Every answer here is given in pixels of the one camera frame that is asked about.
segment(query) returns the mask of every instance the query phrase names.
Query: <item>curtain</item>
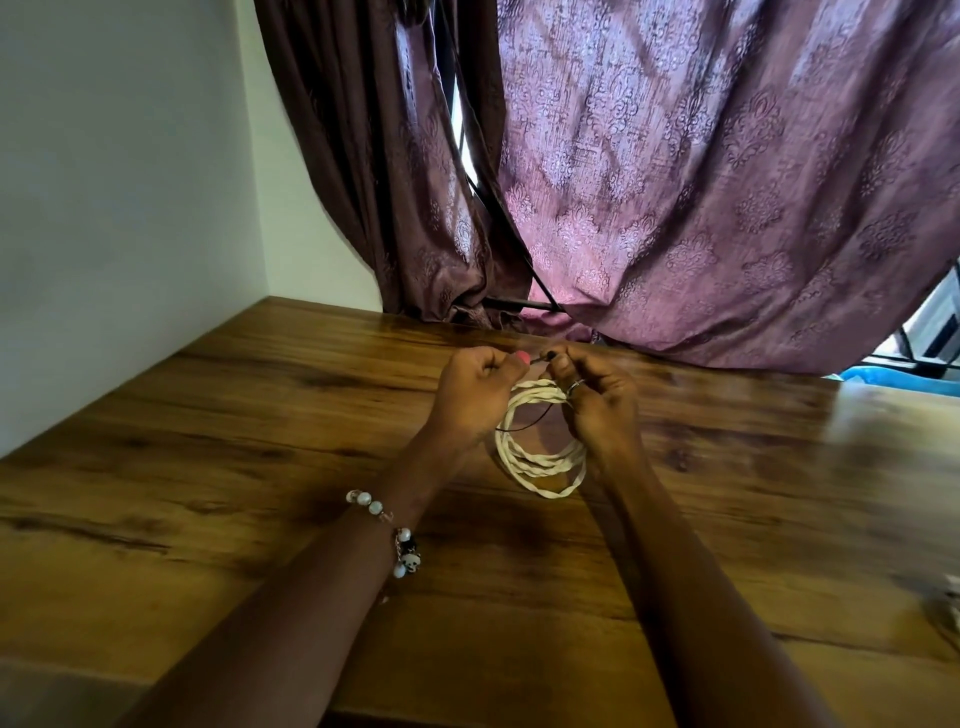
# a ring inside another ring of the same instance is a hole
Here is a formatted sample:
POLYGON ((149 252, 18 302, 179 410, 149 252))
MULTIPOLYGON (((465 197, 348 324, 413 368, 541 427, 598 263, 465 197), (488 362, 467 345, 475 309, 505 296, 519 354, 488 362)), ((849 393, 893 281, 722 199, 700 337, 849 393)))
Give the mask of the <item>curtain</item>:
POLYGON ((534 330, 826 374, 960 255, 958 0, 500 0, 479 20, 468 98, 569 314, 534 330))
POLYGON ((518 253, 489 240, 456 153, 426 0, 256 0, 310 180, 376 275, 383 308, 500 326, 523 297, 518 253))

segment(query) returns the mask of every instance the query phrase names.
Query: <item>purple curtain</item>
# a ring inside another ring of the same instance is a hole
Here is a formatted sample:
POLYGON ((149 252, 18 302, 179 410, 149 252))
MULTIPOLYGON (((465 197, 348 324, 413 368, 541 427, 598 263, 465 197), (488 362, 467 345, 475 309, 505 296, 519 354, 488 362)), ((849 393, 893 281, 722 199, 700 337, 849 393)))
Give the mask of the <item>purple curtain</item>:
POLYGON ((310 179, 376 274, 384 310, 499 326, 522 258, 484 231, 456 154, 426 0, 256 0, 310 179))
POLYGON ((501 0, 496 20, 461 18, 502 78, 472 69, 468 96, 570 314, 532 328, 835 372, 960 255, 960 0, 501 0))

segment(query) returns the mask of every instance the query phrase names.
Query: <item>beaded bracelet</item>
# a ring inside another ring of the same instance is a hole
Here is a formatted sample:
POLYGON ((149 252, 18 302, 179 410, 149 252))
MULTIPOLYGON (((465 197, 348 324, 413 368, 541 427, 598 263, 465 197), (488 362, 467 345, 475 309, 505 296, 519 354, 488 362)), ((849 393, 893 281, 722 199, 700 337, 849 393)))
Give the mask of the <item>beaded bracelet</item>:
MULTIPOLYGON (((383 503, 373 500, 366 491, 354 489, 347 493, 347 503, 356 503, 364 506, 372 515, 377 516, 385 523, 394 522, 394 514, 383 510, 383 503)), ((394 576, 402 579, 407 573, 414 573, 420 568, 420 553, 417 551, 417 542, 409 528, 394 530, 394 549, 396 550, 396 564, 394 576)))

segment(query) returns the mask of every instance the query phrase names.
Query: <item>wood grain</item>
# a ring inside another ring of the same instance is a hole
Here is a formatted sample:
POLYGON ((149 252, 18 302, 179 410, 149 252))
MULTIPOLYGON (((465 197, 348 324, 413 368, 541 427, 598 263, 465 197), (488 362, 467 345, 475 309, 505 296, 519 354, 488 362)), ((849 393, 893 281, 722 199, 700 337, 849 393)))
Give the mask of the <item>wood grain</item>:
MULTIPOLYGON (((375 477, 452 348, 480 343, 542 342, 271 299, 0 461, 0 657, 156 679, 375 477)), ((840 716, 955 721, 960 665, 918 594, 960 572, 960 403, 607 354, 640 382, 664 484, 840 716)), ((530 432, 567 437, 558 416, 530 432)), ((528 494, 490 450, 429 510, 424 569, 373 610, 335 707, 671 725, 603 499, 528 494)))

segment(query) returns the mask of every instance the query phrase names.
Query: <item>twisted white cord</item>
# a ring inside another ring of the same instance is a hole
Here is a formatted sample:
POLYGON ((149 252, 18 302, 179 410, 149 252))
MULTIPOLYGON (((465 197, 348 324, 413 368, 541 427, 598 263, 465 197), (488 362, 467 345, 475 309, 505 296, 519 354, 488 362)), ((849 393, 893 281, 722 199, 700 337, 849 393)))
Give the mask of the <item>twisted white cord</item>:
POLYGON ((537 455, 527 452, 518 445, 509 432, 501 431, 510 429, 510 425, 514 422, 515 409, 522 404, 536 404, 542 401, 563 404, 566 402, 566 395, 553 379, 521 381, 514 387, 514 395, 507 405, 507 414, 503 416, 500 429, 493 435, 496 441, 496 451, 500 454, 500 459, 510 475, 528 491, 546 498, 567 497, 584 482, 584 477, 587 475, 587 451, 583 443, 574 440, 555 455, 537 455), (577 466, 580 466, 580 472, 574 478, 573 484, 559 493, 544 491, 524 477, 525 475, 528 477, 547 477, 548 475, 566 473, 577 466))

